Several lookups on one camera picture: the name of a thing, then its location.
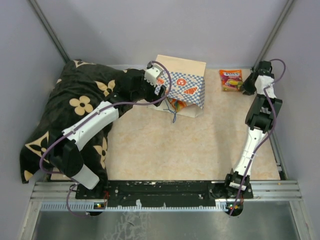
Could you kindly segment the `checkered paper bag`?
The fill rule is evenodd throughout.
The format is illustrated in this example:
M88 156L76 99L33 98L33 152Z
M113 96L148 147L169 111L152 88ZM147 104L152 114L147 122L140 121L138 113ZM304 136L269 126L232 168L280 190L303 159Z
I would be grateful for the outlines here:
M202 61L158 55L156 61L163 64L169 71L168 75L165 71L157 79L158 92L160 87L164 85L169 90L169 77L171 77L172 86L168 96L160 106L149 105L148 108L163 111L166 108L165 101L168 98L176 99L187 103L187 107L178 111L177 114L190 118L196 118L204 111L205 105L205 70L206 63Z

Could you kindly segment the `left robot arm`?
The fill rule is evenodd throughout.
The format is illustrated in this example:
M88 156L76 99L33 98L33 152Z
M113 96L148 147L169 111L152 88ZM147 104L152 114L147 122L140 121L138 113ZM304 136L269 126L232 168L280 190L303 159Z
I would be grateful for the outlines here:
M113 122L142 100L160 105L166 89L156 91L157 78L165 71L157 63L147 70L86 65L64 71L59 87L64 100L58 117L51 119L44 158L83 185L88 195L101 197L101 183L108 181L104 157Z

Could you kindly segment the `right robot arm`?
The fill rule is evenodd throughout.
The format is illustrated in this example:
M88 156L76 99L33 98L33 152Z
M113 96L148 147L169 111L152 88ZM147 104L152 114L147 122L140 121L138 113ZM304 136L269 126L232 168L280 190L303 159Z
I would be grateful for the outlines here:
M283 101L276 97L273 60L260 61L242 84L240 91L247 96L255 95L245 118L247 138L241 157L235 168L226 175L223 192L229 198L244 195L250 188L250 175L258 149L274 131Z

